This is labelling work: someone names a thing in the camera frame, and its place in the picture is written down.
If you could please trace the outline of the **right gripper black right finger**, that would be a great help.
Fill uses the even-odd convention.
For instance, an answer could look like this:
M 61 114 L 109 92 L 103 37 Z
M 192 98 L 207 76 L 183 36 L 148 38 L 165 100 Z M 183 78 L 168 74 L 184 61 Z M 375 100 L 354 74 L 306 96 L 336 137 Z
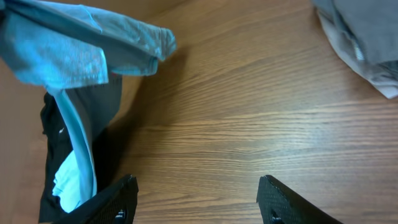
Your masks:
M 341 224 L 271 175 L 259 179 L 256 202 L 264 224 Z

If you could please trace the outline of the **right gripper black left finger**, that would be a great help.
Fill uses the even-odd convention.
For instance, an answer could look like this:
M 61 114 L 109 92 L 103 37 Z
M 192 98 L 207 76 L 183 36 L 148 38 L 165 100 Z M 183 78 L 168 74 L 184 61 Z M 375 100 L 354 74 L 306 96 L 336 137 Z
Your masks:
M 138 192 L 137 179 L 125 175 L 55 224 L 132 224 Z

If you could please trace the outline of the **light blue t-shirt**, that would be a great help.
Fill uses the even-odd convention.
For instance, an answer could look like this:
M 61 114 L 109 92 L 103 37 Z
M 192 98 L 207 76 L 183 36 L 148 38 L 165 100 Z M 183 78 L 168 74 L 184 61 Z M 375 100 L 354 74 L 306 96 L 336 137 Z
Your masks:
M 92 144 L 119 110 L 124 76 L 149 76 L 177 48 L 171 30 L 82 4 L 2 1 L 1 57 L 55 98 L 72 151 L 52 193 L 72 212 L 97 193 Z

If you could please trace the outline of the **black shirt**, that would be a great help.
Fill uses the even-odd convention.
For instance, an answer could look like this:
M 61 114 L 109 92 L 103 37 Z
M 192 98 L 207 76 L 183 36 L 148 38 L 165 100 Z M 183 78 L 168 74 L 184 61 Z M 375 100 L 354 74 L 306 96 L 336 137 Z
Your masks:
M 39 222 L 58 221 L 106 188 L 109 160 L 100 144 L 119 111 L 122 84 L 112 74 L 102 85 L 45 94 L 40 117 L 47 158 Z

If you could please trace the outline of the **grey folded shorts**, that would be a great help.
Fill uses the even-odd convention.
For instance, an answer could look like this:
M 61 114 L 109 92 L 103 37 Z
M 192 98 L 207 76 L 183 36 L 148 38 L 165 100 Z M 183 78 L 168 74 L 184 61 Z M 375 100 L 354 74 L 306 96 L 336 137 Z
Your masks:
M 397 0 L 312 0 L 352 43 L 360 62 L 381 69 L 374 81 L 397 80 Z

